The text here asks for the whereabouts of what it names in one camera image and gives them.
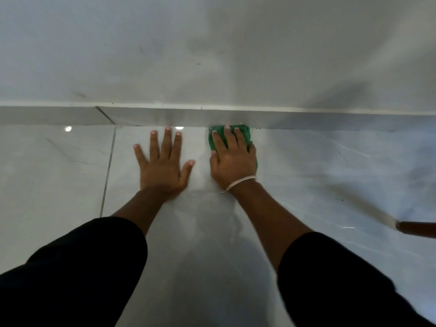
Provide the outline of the person's right hand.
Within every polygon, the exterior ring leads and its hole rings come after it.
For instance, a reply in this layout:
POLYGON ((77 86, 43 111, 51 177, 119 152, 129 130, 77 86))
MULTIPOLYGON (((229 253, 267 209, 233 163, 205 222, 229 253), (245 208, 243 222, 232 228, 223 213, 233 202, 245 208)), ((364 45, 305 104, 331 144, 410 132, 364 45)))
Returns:
POLYGON ((211 176, 221 190, 231 192, 242 183, 256 181, 256 149, 240 126, 212 129, 210 136, 214 145, 210 158, 211 176))

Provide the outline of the person's left hand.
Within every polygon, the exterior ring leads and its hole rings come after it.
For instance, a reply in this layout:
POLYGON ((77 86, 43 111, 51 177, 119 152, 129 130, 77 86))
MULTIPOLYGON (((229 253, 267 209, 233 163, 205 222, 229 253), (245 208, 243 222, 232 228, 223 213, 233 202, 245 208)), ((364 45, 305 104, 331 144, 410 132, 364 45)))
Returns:
POLYGON ((160 159, 161 144, 159 142, 158 131, 152 130, 150 133, 148 165, 139 170, 140 190, 152 186, 165 186, 173 190, 172 199, 179 196, 188 186, 181 186, 181 152, 182 134, 180 131, 172 137, 172 150, 169 159, 160 159))

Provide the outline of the person's left forearm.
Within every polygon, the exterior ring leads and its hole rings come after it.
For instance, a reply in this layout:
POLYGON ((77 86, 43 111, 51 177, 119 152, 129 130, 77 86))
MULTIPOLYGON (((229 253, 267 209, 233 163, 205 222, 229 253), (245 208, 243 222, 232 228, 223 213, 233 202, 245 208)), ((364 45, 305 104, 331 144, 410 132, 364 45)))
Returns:
POLYGON ((147 187, 137 192, 111 217, 127 219, 133 222, 144 235, 147 235, 161 207, 173 196, 173 190, 170 190, 169 187, 147 187))

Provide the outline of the person's right forearm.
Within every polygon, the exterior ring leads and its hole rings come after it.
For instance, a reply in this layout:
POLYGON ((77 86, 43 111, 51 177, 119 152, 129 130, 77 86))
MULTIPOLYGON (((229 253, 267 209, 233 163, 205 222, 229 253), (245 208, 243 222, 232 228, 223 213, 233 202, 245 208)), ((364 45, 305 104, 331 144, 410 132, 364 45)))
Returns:
POLYGON ((278 272, 281 259, 291 243, 313 230, 278 203, 254 179, 238 183, 230 189, 230 193, 247 214, 271 265, 278 272))

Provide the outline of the grey tile skirting board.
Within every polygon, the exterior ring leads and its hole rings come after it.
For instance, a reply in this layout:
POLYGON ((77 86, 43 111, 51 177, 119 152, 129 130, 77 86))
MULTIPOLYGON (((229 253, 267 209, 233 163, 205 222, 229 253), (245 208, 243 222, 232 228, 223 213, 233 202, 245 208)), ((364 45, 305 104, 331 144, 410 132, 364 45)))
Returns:
POLYGON ((436 111, 0 100, 2 125, 247 125, 257 129, 436 133, 436 111))

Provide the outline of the green cleaning cloth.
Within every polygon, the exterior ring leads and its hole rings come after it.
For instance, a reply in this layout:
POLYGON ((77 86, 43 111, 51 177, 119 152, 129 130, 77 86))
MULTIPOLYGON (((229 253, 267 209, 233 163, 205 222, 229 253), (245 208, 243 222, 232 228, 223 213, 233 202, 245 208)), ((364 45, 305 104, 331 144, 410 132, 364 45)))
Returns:
POLYGON ((250 156, 248 145, 252 143, 250 128, 245 125, 233 125, 231 131, 237 138, 238 148, 228 149, 224 137, 224 126, 209 128, 208 142, 210 149, 219 155, 218 175, 231 174, 255 175, 258 168, 256 156, 250 156))

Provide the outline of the brown wooden furniture leg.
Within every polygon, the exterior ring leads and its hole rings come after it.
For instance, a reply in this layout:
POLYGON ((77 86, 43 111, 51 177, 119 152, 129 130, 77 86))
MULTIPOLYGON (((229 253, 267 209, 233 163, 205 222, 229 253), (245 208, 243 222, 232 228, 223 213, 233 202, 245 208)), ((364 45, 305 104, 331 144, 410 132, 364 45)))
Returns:
POLYGON ((395 226, 403 234, 436 239, 436 223, 397 221, 395 226))

